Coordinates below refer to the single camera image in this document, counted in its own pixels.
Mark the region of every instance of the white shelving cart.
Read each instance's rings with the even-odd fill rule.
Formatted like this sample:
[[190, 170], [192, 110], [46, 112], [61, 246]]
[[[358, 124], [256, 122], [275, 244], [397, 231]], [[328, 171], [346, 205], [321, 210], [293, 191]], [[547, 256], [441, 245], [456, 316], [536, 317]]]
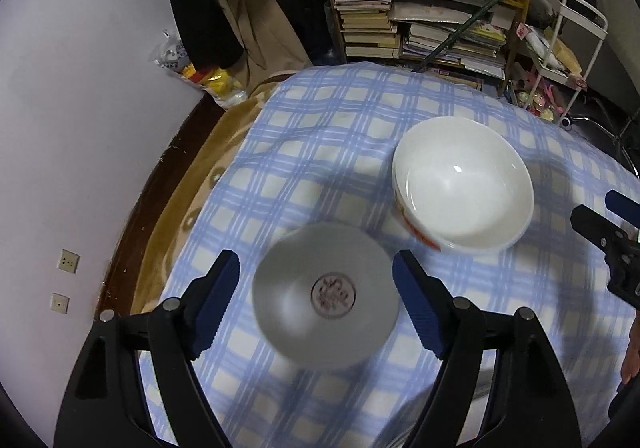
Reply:
[[585, 80], [588, 78], [589, 73], [591, 72], [591, 68], [593, 67], [593, 64], [595, 63], [596, 58], [598, 57], [598, 53], [600, 52], [600, 48], [602, 47], [602, 42], [604, 42], [604, 39], [607, 37], [607, 29], [609, 27], [609, 22], [600, 11], [598, 11], [591, 4], [589, 4], [588, 2], [585, 2], [584, 0], [574, 0], [574, 1], [578, 2], [579, 4], [583, 5], [585, 8], [592, 11], [598, 17], [597, 20], [599, 19], [599, 21], [601, 22], [600, 25], [595, 24], [584, 15], [567, 7], [568, 0], [562, 0], [562, 1], [544, 0], [544, 1], [547, 2], [549, 6], [551, 6], [551, 9], [553, 10], [554, 13], [557, 14], [558, 17], [556, 19], [556, 25], [554, 27], [553, 38], [549, 41], [549, 47], [546, 50], [545, 55], [542, 57], [542, 60], [538, 57], [538, 55], [535, 52], [533, 52], [527, 46], [527, 51], [531, 59], [533, 60], [534, 67], [536, 68], [536, 71], [537, 71], [536, 81], [527, 99], [527, 107], [531, 104], [533, 100], [533, 95], [538, 89], [538, 85], [540, 84], [540, 78], [547, 78], [553, 82], [557, 82], [561, 85], [568, 86], [574, 89], [575, 91], [574, 95], [571, 97], [571, 100], [569, 101], [569, 104], [567, 105], [567, 108], [564, 112], [565, 114], [568, 114], [569, 111], [571, 110], [572, 105], [574, 104], [574, 101], [576, 100], [576, 98], [578, 97], [578, 94], [582, 89], [579, 86], [575, 85], [575, 83], [572, 81], [572, 79], [569, 78], [568, 75], [564, 74], [563, 72], [556, 71], [547, 67], [549, 56], [551, 54], [551, 50], [554, 47], [554, 44], [556, 43], [556, 39], [558, 38], [558, 33], [560, 32], [562, 21], [566, 18], [571, 22], [574, 22], [575, 24], [578, 24], [579, 26], [585, 28], [588, 32], [593, 34], [598, 39], [598, 43], [596, 44], [596, 47], [593, 51], [593, 55], [591, 56], [589, 65], [587, 65], [587, 68], [584, 70], [584, 73], [582, 74], [582, 77]]

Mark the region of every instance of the yellow package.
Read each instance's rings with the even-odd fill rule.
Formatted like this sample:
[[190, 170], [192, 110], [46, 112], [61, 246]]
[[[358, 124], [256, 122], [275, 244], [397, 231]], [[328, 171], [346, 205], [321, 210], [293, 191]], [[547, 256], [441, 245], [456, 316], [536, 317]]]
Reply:
[[240, 83], [224, 69], [214, 68], [206, 73], [199, 73], [190, 63], [180, 71], [180, 74], [223, 99], [242, 89]]
[[[554, 30], [547, 27], [545, 29], [545, 38], [551, 42], [553, 37]], [[556, 55], [556, 58], [558, 58], [558, 61], [564, 65], [571, 74], [580, 74], [582, 72], [582, 67], [580, 67], [574, 52], [569, 49], [562, 40], [560, 40], [560, 37], [556, 38], [556, 41], [554, 42], [553, 52]]]

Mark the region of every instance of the blue plaid tablecloth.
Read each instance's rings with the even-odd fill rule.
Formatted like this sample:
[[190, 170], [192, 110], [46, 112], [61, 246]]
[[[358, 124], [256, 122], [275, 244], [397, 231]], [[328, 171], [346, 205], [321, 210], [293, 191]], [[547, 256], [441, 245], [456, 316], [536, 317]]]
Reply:
[[[534, 216], [507, 251], [475, 258], [436, 253], [396, 217], [393, 150], [411, 126], [435, 116], [486, 124], [526, 163]], [[584, 203], [620, 222], [605, 209], [610, 189], [640, 195], [638, 181], [589, 143], [466, 86], [370, 63], [313, 68], [286, 80], [267, 102], [212, 190], [163, 297], [181, 295], [222, 249], [239, 255], [238, 289], [212, 348], [194, 362], [233, 446], [384, 446], [415, 420], [440, 365], [422, 349], [404, 309], [370, 360], [331, 373], [299, 370], [277, 355], [252, 311], [252, 275], [274, 241], [310, 222], [352, 224], [390, 256], [411, 249], [453, 295], [482, 309], [531, 307], [589, 440], [606, 423], [634, 313], [606, 291], [604, 256], [572, 231], [569, 215]], [[172, 440], [148, 355], [141, 370], [156, 431]]]

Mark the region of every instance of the white bowl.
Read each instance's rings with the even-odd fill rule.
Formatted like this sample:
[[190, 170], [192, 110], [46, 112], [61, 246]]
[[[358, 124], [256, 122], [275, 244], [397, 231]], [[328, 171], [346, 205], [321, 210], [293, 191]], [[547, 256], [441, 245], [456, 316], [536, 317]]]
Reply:
[[273, 348], [312, 370], [370, 357], [391, 334], [400, 301], [385, 250], [364, 232], [329, 222], [269, 249], [255, 272], [253, 299]]
[[392, 177], [404, 218], [437, 249], [501, 251], [531, 222], [529, 171], [502, 136], [473, 120], [416, 124], [398, 143]]

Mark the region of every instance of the electrical outlet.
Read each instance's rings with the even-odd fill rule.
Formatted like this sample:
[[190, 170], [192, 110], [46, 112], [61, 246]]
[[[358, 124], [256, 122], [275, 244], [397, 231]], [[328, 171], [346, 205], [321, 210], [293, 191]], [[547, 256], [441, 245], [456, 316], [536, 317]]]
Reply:
[[58, 269], [62, 269], [62, 271], [66, 271], [69, 273], [75, 273], [76, 269], [78, 269], [79, 260], [79, 254], [75, 254], [67, 250], [62, 250], [60, 261], [58, 262]]
[[63, 294], [52, 293], [50, 307], [51, 310], [56, 313], [66, 314], [66, 310], [69, 308], [69, 297]]

